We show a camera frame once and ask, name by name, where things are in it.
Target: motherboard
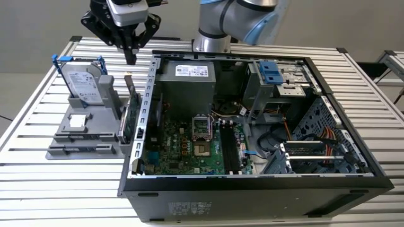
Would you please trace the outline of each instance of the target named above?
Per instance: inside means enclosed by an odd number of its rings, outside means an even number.
[[[211,122],[203,130],[204,122],[196,119],[192,122],[165,121],[163,128],[161,149],[148,151],[145,174],[149,175],[223,175],[231,171],[228,163],[233,163],[235,174],[251,174],[252,167],[249,159],[244,156],[247,150],[245,134],[241,124],[233,123],[228,129],[231,135],[227,139],[221,136],[221,121]],[[211,136],[201,138],[195,136],[195,132]],[[233,157],[227,157],[224,150],[236,149]]]

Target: black computer chassis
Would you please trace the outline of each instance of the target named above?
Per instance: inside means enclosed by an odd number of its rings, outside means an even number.
[[[311,58],[153,51],[149,77],[155,76],[159,67],[156,59],[161,61],[304,61],[375,176],[127,178],[129,153],[124,159],[119,197],[129,199],[143,222],[333,217],[393,188]],[[133,149],[132,152],[137,154],[140,151]]]

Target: aluminum extrusion table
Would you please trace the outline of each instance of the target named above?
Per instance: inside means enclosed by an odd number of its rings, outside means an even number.
[[[84,58],[103,55],[109,75],[115,76],[115,89],[127,96],[124,73],[132,72],[141,92],[152,50],[191,51],[191,41],[152,40],[137,54],[136,66],[125,65],[123,54],[97,38],[72,39],[61,54]],[[232,53],[312,58],[395,189],[333,219],[172,225],[404,226],[404,116],[351,56],[335,48],[244,44],[233,44]],[[0,139],[0,226],[155,225],[143,224],[128,200],[116,198],[123,159],[45,159],[45,149],[68,108],[67,98],[67,86],[52,67]]]

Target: collaborative robot arm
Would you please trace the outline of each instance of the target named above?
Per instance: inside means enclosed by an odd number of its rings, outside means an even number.
[[[124,53],[127,63],[136,63],[136,53],[151,40],[161,18],[149,7],[167,0],[91,0],[91,10],[81,24],[109,46]],[[277,22],[277,0],[201,0],[199,35],[192,49],[196,52],[229,52],[231,37],[249,45],[263,43]],[[136,35],[144,23],[145,30]]]
[[[161,18],[148,13],[148,8],[165,3],[167,0],[91,0],[91,10],[83,16],[81,24],[107,45],[117,47],[129,65],[135,65],[139,48],[160,27]],[[140,23],[145,30],[136,35]]]

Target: white label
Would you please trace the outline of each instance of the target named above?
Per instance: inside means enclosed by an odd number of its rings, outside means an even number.
[[[208,66],[196,65],[177,65],[176,66],[177,77],[208,77]]]
[[[245,112],[247,112],[247,109],[243,107],[241,110],[240,110],[240,115],[244,116],[244,115],[245,115]]]
[[[171,215],[207,215],[209,214],[212,202],[169,202]]]
[[[93,75],[88,72],[77,71],[69,71],[68,75],[79,98],[89,104],[101,103],[103,99]]]
[[[71,127],[85,126],[85,115],[84,114],[72,114],[69,124],[71,124]]]

